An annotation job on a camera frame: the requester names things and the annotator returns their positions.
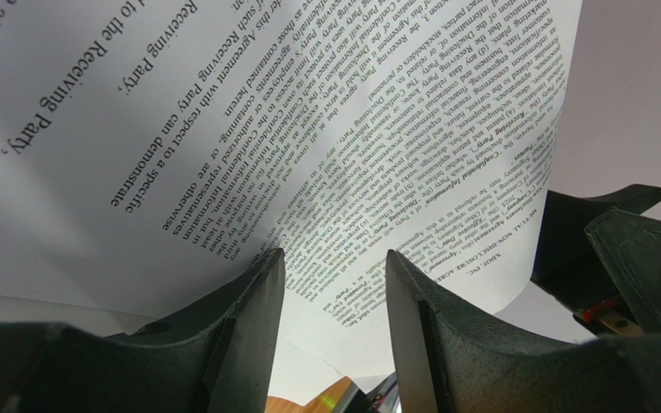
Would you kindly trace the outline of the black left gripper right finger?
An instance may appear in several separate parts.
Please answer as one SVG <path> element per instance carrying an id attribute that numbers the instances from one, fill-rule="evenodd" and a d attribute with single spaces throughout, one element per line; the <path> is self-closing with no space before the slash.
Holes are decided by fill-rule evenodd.
<path id="1" fill-rule="evenodd" d="M 406 412 L 661 412 L 661 334 L 583 344 L 523 330 L 386 256 L 386 305 Z"/>

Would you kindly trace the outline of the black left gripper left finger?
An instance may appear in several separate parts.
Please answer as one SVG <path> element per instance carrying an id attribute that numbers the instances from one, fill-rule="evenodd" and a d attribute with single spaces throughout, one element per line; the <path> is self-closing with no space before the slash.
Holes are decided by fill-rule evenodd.
<path id="1" fill-rule="evenodd" d="M 261 412 L 284 281 L 275 249 L 131 335 L 0 323 L 0 412 Z"/>

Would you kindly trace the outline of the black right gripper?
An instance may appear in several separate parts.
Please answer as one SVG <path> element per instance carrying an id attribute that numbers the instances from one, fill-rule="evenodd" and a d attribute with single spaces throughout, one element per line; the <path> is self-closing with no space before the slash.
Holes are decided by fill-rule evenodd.
<path id="1" fill-rule="evenodd" d="M 547 193 L 532 282 L 591 333 L 661 333 L 661 188 Z"/>

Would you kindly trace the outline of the silver metal folder clip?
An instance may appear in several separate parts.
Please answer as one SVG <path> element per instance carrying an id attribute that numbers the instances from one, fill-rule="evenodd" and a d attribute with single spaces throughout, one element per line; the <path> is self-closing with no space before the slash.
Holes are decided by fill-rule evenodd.
<path id="1" fill-rule="evenodd" d="M 373 390 L 365 393 L 357 384 L 350 384 L 332 413 L 401 413 L 402 404 L 399 396 L 398 377 L 391 373 Z"/>

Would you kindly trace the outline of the printed white document sheet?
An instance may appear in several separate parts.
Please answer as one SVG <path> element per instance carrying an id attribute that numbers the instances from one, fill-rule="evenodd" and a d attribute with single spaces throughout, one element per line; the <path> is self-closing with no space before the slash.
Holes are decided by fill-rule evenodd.
<path id="1" fill-rule="evenodd" d="M 285 252 L 272 395 L 392 371 L 397 250 L 528 284 L 579 1 L 0 1 L 0 296 L 147 317 Z"/>

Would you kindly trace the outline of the green clipboard folder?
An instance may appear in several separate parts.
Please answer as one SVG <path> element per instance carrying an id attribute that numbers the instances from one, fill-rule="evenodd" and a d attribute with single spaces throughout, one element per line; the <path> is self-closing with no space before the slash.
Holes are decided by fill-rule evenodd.
<path id="1" fill-rule="evenodd" d="M 332 412 L 355 383 L 348 377 L 338 380 L 305 405 L 284 398 L 268 397 L 266 413 Z"/>

